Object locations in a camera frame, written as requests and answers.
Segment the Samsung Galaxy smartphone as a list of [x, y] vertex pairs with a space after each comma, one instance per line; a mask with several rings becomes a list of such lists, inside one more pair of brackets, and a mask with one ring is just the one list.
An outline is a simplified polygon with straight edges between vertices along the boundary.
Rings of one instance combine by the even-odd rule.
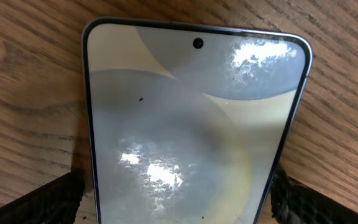
[[81, 37], [98, 223], [257, 223], [308, 80], [299, 35], [99, 17]]

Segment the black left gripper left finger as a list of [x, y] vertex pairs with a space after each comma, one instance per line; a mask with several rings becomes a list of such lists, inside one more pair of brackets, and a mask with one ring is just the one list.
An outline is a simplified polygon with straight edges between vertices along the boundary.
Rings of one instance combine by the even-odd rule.
[[0, 207], [0, 224], [73, 224], [84, 191], [83, 179], [67, 173]]

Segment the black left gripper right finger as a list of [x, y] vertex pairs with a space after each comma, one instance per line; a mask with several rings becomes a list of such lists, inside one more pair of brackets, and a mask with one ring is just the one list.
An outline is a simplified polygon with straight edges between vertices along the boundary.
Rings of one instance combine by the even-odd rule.
[[270, 188], [272, 217], [279, 224], [358, 224], [358, 213], [277, 169]]

